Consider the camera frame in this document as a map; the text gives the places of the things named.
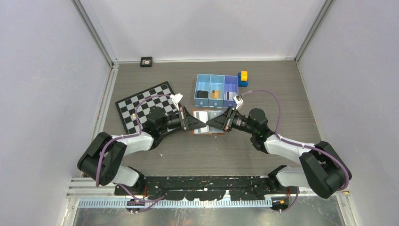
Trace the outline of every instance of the checkered board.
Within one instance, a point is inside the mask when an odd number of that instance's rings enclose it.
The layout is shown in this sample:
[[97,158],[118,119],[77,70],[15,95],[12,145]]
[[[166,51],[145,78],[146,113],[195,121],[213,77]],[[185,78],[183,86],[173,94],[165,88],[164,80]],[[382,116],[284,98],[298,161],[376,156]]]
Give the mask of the checkered board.
[[[161,94],[175,94],[167,81],[115,103],[126,133],[133,134],[139,131],[137,122],[132,117],[132,114],[135,113],[135,108],[138,106],[138,104],[147,97]],[[154,97],[153,99],[147,100],[141,104],[141,106],[137,109],[136,117],[138,117],[141,124],[147,121],[146,115],[148,115],[150,112],[150,107],[153,106],[165,109],[165,115],[172,114],[177,111],[172,103],[172,99],[167,97]],[[173,132],[175,130],[176,129],[168,129],[167,133]]]

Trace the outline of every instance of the compartment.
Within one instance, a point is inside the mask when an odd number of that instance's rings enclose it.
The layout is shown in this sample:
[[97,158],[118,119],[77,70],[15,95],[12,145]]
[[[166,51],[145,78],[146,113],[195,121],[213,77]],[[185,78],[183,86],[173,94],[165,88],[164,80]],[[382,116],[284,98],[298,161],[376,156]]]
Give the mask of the compartment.
[[198,74],[194,92],[194,105],[197,107],[209,106],[210,74]]
[[211,75],[209,89],[209,107],[223,106],[224,75]]
[[236,107],[237,104],[233,97],[238,95],[238,77],[237,76],[224,76],[224,93],[223,93],[223,107],[230,106]]

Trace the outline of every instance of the wood grain surface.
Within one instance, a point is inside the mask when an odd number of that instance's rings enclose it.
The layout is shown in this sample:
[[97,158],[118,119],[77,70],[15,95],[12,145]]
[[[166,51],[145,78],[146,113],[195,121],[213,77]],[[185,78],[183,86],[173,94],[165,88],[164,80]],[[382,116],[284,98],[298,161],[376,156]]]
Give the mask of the wood grain surface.
[[[236,75],[243,70],[248,71],[249,85],[240,87],[239,93],[269,89],[279,97],[282,104],[281,135],[301,142],[319,141],[294,61],[154,63],[151,68],[120,64],[104,131],[112,135],[125,133],[115,107],[118,100],[169,81],[175,93],[184,95],[181,104],[191,111],[198,109],[193,100],[198,73]],[[240,113],[248,114],[252,108],[263,109],[269,127],[275,129],[279,109],[273,96],[263,92],[246,95]],[[296,163],[280,156],[255,150],[250,137],[250,134],[238,130],[221,136],[179,131],[166,137],[154,150],[126,156],[123,164],[151,176],[267,175],[279,165],[296,166]]]

